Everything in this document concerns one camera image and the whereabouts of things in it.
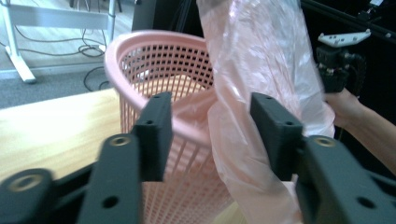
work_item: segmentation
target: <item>pink plastic basket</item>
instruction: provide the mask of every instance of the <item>pink plastic basket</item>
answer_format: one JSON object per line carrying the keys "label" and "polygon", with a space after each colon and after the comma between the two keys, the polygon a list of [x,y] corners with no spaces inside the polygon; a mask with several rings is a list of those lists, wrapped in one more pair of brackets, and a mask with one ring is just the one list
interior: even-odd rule
{"label": "pink plastic basket", "polygon": [[[151,95],[173,101],[212,87],[202,38],[165,31],[121,35],[106,50],[106,75],[120,94],[121,130],[128,133]],[[174,140],[164,183],[144,184],[146,223],[210,223],[232,201],[213,162],[208,133],[173,117]]]}

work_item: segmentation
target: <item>floor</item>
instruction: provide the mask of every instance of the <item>floor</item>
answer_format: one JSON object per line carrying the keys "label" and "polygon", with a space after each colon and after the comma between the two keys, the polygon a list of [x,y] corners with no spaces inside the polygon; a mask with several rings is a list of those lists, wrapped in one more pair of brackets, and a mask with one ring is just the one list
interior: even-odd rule
{"label": "floor", "polygon": [[[74,7],[71,8],[69,0],[12,0],[11,6],[24,5],[106,13],[108,12],[108,3],[109,0],[75,0]],[[134,1],[123,0],[121,6],[122,12],[119,12],[116,3],[115,38],[120,34],[131,32],[132,27]],[[56,75],[63,71],[66,73],[79,72],[78,70],[86,70],[89,64],[103,63],[103,52],[98,49],[87,49],[87,45],[105,43],[102,31],[17,26],[15,34],[21,56],[34,75],[37,73]],[[7,44],[6,27],[3,17],[0,16],[0,45],[2,45],[0,46],[0,79],[18,77],[4,48],[4,45]]]}

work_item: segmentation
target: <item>wooden table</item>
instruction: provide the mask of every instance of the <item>wooden table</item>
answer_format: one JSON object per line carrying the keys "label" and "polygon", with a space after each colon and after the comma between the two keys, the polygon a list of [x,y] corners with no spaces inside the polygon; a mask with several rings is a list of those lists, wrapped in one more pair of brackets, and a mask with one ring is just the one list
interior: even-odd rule
{"label": "wooden table", "polygon": [[119,105],[106,90],[0,110],[0,182],[30,168],[59,178],[95,161],[102,142],[120,133]]}

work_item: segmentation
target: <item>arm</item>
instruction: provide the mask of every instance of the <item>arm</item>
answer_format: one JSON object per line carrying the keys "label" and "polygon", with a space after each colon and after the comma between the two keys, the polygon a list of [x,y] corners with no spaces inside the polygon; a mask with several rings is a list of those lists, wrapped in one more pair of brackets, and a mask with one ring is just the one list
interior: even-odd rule
{"label": "arm", "polygon": [[351,133],[396,175],[396,126],[343,90],[327,94],[335,112],[334,124]]}

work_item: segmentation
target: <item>plastic bag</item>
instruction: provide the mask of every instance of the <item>plastic bag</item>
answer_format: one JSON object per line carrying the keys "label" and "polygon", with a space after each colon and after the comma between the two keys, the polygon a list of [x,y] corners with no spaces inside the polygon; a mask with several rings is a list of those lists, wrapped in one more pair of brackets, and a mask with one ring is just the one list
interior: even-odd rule
{"label": "plastic bag", "polygon": [[208,110],[219,176],[248,223],[294,223],[292,187],[272,173],[248,113],[254,91],[276,98],[304,134],[333,136],[298,0],[198,0],[218,100]]}

